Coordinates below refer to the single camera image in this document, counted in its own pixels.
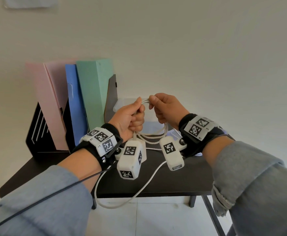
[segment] blue folder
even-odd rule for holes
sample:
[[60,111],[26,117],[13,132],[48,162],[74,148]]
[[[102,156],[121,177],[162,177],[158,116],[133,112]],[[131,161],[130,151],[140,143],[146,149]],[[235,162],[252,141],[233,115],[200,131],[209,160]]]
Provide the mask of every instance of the blue folder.
[[88,123],[75,64],[66,64],[66,77],[72,129],[74,131],[75,145],[77,146],[79,140],[87,134]]

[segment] white floor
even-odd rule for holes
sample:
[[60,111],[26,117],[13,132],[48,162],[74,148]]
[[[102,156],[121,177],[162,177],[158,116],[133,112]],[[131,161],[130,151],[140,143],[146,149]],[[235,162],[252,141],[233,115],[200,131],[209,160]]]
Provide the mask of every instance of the white floor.
[[[100,199],[107,205],[124,200]],[[86,235],[217,235],[201,196],[196,198],[194,208],[188,206],[188,200],[189,197],[152,197],[135,199],[118,209],[98,206],[90,213]],[[219,221],[227,233],[232,224],[229,214],[219,217]]]

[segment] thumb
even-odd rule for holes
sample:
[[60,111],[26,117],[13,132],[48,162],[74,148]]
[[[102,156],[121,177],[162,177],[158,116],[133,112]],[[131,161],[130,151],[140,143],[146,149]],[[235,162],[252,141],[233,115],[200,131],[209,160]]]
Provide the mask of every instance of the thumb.
[[159,109],[161,111],[165,108],[166,104],[163,103],[160,99],[158,99],[154,95],[150,95],[149,101],[150,101],[150,103],[152,103],[154,105],[154,107],[156,107],[157,109]]
[[127,106],[125,107],[125,112],[126,112],[127,114],[130,114],[130,115],[136,113],[137,110],[138,110],[138,109],[140,108],[140,106],[141,106],[141,102],[142,102],[141,97],[137,98],[137,100],[136,100],[134,103],[131,103],[131,104],[129,104],[129,105],[127,105]]

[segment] pink folder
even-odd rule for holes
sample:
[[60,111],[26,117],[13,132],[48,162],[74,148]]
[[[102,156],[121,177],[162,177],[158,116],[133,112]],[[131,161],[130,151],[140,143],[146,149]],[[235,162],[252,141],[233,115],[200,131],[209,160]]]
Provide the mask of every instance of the pink folder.
[[65,64],[75,63],[76,60],[59,60],[25,64],[33,79],[37,100],[57,150],[69,150],[61,109],[64,111],[68,100]]

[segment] black wrist strap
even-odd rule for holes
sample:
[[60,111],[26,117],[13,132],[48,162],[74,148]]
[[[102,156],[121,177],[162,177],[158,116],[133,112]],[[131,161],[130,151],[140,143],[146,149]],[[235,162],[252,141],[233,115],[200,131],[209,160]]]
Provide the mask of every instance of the black wrist strap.
[[73,149],[72,153],[84,148],[87,151],[89,151],[98,160],[98,162],[100,163],[100,166],[101,166],[102,169],[106,169],[106,168],[108,168],[108,166],[112,165],[114,163],[114,161],[116,160],[114,152],[122,144],[123,139],[120,137],[117,128],[114,127],[112,124],[105,123],[104,125],[102,125],[102,128],[105,128],[105,129],[109,130],[111,133],[113,133],[115,138],[117,140],[119,140],[117,142],[117,145],[107,155],[104,155],[104,156],[100,157],[100,155],[98,154],[98,152],[96,150],[96,147],[93,146],[90,142],[87,142],[87,141],[82,141],[81,143],[79,143]]
[[219,127],[214,127],[210,132],[207,133],[205,138],[200,141],[194,138],[192,135],[187,133],[184,128],[186,127],[187,123],[191,121],[197,114],[187,114],[179,123],[179,130],[183,137],[183,140],[187,144],[187,148],[182,150],[181,153],[185,157],[194,156],[197,153],[200,153],[204,150],[205,146],[208,142],[212,141],[213,139],[220,137],[220,136],[227,136],[224,131]]

